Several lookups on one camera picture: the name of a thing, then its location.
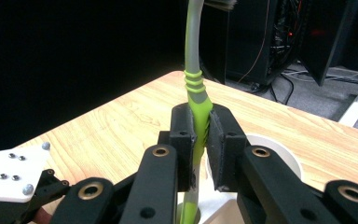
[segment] computer tower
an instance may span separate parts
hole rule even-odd
[[[358,0],[312,0],[298,58],[320,86],[329,67],[358,71]]]
[[[200,28],[204,68],[222,83],[229,78],[268,85],[298,54],[308,3],[238,1],[230,12],[204,7]]]

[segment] black cable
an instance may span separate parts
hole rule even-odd
[[[271,93],[272,97],[274,98],[274,101],[276,103],[282,103],[278,101],[277,95],[275,94],[274,88],[272,87],[272,84],[269,85],[269,92]]]
[[[284,70],[284,73],[292,73],[292,72],[299,72],[299,73],[296,73],[296,75],[298,75],[298,76],[311,77],[311,74],[308,71],[297,71],[295,69],[286,69],[286,70]],[[340,82],[346,82],[346,83],[351,83],[351,84],[357,84],[358,85],[358,78],[352,78],[352,77],[333,77],[333,76],[327,75],[325,77],[325,80],[340,81]]]
[[[290,97],[292,97],[293,91],[295,91],[295,83],[292,82],[292,80],[290,80],[289,78],[287,78],[286,76],[281,74],[281,77],[283,77],[284,79],[286,79],[289,83],[290,83],[290,91],[289,94],[287,94],[285,100],[284,100],[284,104],[287,105],[289,103]]]

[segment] bolt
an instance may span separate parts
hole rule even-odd
[[[11,179],[14,181],[18,181],[18,180],[20,180],[20,177],[18,175],[13,175],[13,177],[11,177]]]
[[[50,150],[50,142],[44,142],[44,143],[42,144],[42,148],[43,148],[44,150]]]
[[[29,195],[32,192],[34,192],[34,186],[32,184],[27,184],[24,188],[22,188],[22,193],[24,195]]]
[[[6,174],[0,174],[0,179],[6,179],[7,175]]]

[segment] wooden table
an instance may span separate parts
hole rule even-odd
[[[97,107],[20,147],[51,143],[52,168],[71,184],[91,176],[117,183],[136,172],[144,150],[170,129],[171,109],[186,102],[182,72],[172,72]],[[245,133],[269,136],[290,148],[304,168],[303,181],[358,183],[358,130],[205,81],[212,102],[228,107]]]

